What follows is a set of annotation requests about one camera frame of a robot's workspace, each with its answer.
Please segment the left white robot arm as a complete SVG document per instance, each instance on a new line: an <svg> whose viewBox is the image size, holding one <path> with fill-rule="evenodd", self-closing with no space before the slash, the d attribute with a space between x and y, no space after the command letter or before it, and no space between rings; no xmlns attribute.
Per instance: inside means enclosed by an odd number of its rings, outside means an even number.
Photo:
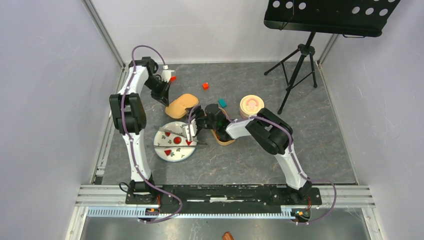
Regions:
<svg viewBox="0 0 424 240"><path fill-rule="evenodd" d="M148 166L144 144L147 116L140 94L144 87L150 90L150 96L169 106L170 82L158 75L159 65L149 56L134 60L129 64L129 74L123 87L109 96L109 105L113 125L122 135L128 151L131 177L127 184L127 203L151 204L158 197L152 171Z"/></svg>

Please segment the tan oblong box lid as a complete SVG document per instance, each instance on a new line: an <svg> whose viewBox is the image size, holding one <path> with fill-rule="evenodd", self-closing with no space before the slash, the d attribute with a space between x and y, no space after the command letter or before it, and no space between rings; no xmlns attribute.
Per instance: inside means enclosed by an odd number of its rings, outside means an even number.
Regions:
<svg viewBox="0 0 424 240"><path fill-rule="evenodd" d="M181 119L188 114L189 109L198 104L199 99L196 96L184 93L165 108L165 113L172 119Z"/></svg>

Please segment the cream round lid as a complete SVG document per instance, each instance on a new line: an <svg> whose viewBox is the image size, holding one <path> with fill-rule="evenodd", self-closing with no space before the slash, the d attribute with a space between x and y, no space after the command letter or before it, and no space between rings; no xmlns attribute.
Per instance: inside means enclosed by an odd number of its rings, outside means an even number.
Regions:
<svg viewBox="0 0 424 240"><path fill-rule="evenodd" d="M257 114L264 107L264 101L253 94L244 96L239 102L239 110L243 110L251 116Z"/></svg>

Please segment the metal serving tongs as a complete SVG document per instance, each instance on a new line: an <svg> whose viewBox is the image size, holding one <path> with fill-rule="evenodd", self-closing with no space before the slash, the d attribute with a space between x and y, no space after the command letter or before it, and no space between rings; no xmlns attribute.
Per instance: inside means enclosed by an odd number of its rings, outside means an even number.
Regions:
<svg viewBox="0 0 424 240"><path fill-rule="evenodd" d="M203 141L199 141L199 140L196 140L196 139L193 139L193 138L191 140L189 140L183 133L177 133L175 131L168 130L168 129L161 127L161 126L158 126L158 125L154 125L153 127L154 127L155 130L162 132L166 137L174 135L174 136L177 136L177 137L180 137L180 138L184 138L184 139L188 140L190 143L197 143L198 146L208 146L208 144L206 142L203 142Z"/></svg>

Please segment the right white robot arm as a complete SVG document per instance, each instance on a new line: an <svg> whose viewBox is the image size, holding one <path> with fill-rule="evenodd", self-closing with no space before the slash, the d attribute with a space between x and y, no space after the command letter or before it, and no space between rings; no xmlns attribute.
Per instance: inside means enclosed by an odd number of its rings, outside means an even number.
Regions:
<svg viewBox="0 0 424 240"><path fill-rule="evenodd" d="M217 104L192 107L187 115L187 135L193 138L208 129L216 140L228 144L251 136L280 165L288 187L289 199L302 204L309 198L312 182L303 171L294 148L293 129L267 108L242 119L231 119Z"/></svg>

